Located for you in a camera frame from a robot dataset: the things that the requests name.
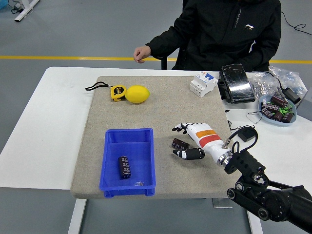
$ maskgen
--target chair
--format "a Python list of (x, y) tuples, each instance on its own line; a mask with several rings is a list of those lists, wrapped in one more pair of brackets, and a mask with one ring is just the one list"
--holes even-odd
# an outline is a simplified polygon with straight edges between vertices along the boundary
[[(184, 7), (185, 7), (185, 5), (186, 5), (187, 2), (188, 2), (188, 0), (183, 0), (183, 3), (182, 3), (182, 10), (184, 9)], [(184, 52), (185, 52), (185, 50), (186, 50), (186, 46), (187, 46), (187, 45), (185, 45), (185, 46), (179, 48), (179, 53), (178, 53), (178, 55), (177, 55), (176, 63), (175, 63), (175, 64), (180, 64), (180, 62), (181, 62), (181, 60), (182, 60), (182, 58), (183, 58)], [(158, 60), (161, 61), (161, 69), (162, 69), (162, 70), (167, 70), (168, 56), (169, 56), (170, 54), (172, 54), (172, 53), (173, 53), (173, 51), (170, 52), (170, 53), (168, 53), (168, 54), (166, 54), (166, 55), (164, 55), (164, 56), (161, 56), (161, 57), (160, 57), (160, 56), (153, 56), (154, 58), (156, 58), (156, 59), (158, 59)]]

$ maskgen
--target plastic bag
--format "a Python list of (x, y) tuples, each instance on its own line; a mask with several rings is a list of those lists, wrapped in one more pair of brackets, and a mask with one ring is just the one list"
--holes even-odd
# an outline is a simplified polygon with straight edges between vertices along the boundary
[(248, 79), (253, 87), (254, 95), (257, 98), (263, 95), (273, 95), (280, 97), (277, 87), (282, 86), (283, 89), (290, 88), (301, 99), (308, 91), (304, 86), (299, 73), (288, 71), (278, 67), (269, 67), (267, 72), (252, 72), (252, 76)]
[(270, 73), (253, 72), (253, 76), (250, 80), (254, 95), (257, 99), (263, 95), (280, 96), (277, 89), (279, 86), (278, 80)]
[(278, 67), (269, 67), (273, 75), (275, 75), (281, 82), (282, 88), (290, 88), (293, 90), (301, 99), (304, 97), (307, 88), (304, 86), (299, 73), (288, 71)]

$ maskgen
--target tape measure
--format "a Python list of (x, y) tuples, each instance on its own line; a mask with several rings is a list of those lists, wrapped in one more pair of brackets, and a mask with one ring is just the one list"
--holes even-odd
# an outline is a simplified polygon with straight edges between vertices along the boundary
[(122, 101), (126, 99), (125, 94), (126, 94), (127, 89), (126, 89), (126, 86), (121, 85), (121, 84), (111, 86), (111, 85), (104, 83), (103, 81), (99, 81), (95, 83), (93, 86), (87, 87), (85, 89), (87, 91), (91, 91), (98, 87), (111, 87), (111, 97), (113, 101)]
[(122, 101), (125, 100), (126, 87), (124, 85), (115, 85), (111, 87), (111, 97), (113, 101)]

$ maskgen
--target lemon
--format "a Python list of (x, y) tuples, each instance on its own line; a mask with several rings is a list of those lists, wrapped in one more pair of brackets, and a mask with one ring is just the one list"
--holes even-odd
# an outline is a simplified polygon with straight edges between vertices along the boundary
[(144, 102), (150, 95), (150, 91), (142, 85), (132, 85), (125, 94), (126, 99), (132, 103)]

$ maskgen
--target person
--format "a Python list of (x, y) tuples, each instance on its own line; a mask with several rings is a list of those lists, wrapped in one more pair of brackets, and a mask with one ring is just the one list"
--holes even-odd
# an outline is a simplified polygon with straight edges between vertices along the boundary
[(168, 56), (186, 47), (173, 70), (220, 71), (241, 63), (246, 72), (267, 71), (281, 38), (279, 0), (188, 0), (174, 26), (135, 49), (148, 56)]

